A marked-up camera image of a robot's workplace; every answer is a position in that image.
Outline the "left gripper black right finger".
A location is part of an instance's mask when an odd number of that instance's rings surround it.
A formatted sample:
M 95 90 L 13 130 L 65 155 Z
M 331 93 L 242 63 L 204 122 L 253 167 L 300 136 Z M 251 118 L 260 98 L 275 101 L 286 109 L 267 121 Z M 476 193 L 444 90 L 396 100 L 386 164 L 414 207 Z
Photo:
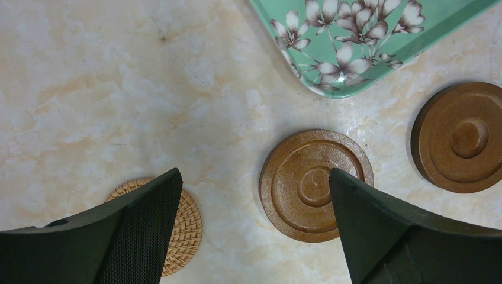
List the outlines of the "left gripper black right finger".
M 501 231 L 453 220 L 341 169 L 330 193 L 353 283 L 500 283 Z

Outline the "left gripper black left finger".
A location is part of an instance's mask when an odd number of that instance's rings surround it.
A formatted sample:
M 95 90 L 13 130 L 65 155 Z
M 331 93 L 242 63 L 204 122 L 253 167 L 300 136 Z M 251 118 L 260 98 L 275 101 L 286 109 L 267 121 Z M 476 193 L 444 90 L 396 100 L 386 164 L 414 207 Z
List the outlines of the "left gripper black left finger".
M 177 168 L 44 227 L 1 232 L 2 283 L 159 283 L 182 193 Z

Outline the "light tan wooden coaster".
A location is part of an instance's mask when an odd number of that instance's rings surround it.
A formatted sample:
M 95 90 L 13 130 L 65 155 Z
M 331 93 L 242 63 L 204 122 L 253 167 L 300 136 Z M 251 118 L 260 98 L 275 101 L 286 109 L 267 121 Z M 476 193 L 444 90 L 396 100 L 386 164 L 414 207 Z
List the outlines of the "light tan wooden coaster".
M 163 277 L 178 272 L 192 260 L 201 244 L 202 233 L 202 215 L 195 199 L 182 190 L 162 270 Z

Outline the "dark brown wooden coaster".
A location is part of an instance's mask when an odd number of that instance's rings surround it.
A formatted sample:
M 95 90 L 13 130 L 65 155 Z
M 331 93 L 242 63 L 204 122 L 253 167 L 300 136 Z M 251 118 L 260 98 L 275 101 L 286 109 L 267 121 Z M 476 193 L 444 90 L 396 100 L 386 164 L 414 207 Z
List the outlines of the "dark brown wooden coaster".
M 335 131 L 300 131 L 270 152 L 260 174 L 259 194 L 266 216 L 278 231 L 307 243 L 339 237 L 329 187 L 333 168 L 374 183 L 362 147 Z
M 480 192 L 501 181 L 501 88 L 485 82 L 449 86 L 419 111 L 410 139 L 413 162 L 431 184 Z

